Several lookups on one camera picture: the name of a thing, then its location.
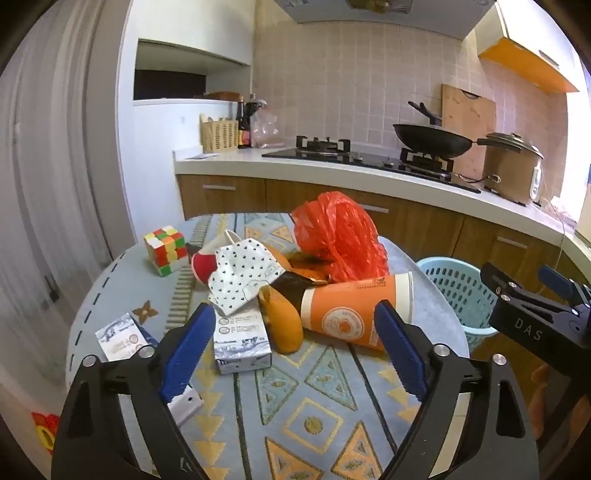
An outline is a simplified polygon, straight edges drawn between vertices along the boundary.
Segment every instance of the patterned tablecloth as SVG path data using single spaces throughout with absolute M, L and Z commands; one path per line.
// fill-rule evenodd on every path
M 287 214 L 203 216 L 178 229 L 206 243 L 224 229 L 264 241 L 283 253 L 297 249 Z M 391 273 L 413 270 L 414 323 L 432 342 L 468 356 L 460 323 L 443 296 L 390 241 Z M 106 360 L 94 333 L 131 312 L 156 339 L 185 323 L 207 299 L 189 267 L 156 275 L 143 244 L 118 257 L 86 297 L 70 332 L 66 378 L 72 381 L 89 353 Z M 211 343 L 192 378 L 204 400 L 181 432 L 212 480 L 375 479 L 392 459 L 419 403 L 401 386 L 386 357 L 366 348 L 306 332 L 293 355 L 273 354 L 270 369 L 220 375 Z M 139 432 L 131 402 L 122 411 L 141 468 L 154 465 Z

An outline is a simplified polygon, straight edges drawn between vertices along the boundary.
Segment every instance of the wooden cutting board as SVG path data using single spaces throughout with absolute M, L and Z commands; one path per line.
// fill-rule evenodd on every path
M 496 103 L 474 93 L 443 84 L 443 128 L 471 140 L 478 140 L 496 131 Z M 486 147 L 473 147 L 460 157 L 454 158 L 454 173 L 471 179 L 481 179 Z

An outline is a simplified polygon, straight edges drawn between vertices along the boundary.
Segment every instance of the wok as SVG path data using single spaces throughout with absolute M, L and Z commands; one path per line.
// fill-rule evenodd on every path
M 424 103 L 410 106 L 429 119 L 430 125 L 396 124 L 394 131 L 400 141 L 413 152 L 425 153 L 444 160 L 458 157 L 471 149 L 474 143 L 468 137 L 441 128 L 441 118 L 431 113 Z

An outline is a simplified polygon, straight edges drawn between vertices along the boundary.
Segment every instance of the circular white logo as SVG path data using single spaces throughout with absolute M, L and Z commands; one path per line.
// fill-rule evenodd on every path
M 322 329 L 330 336 L 350 342 L 363 336 L 365 325 L 356 311 L 340 307 L 324 315 Z

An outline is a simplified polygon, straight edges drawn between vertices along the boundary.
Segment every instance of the colorful puzzle cube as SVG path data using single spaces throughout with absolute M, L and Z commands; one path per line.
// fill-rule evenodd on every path
M 182 234 L 165 226 L 144 237 L 150 260 L 161 277 L 189 264 L 189 254 Z

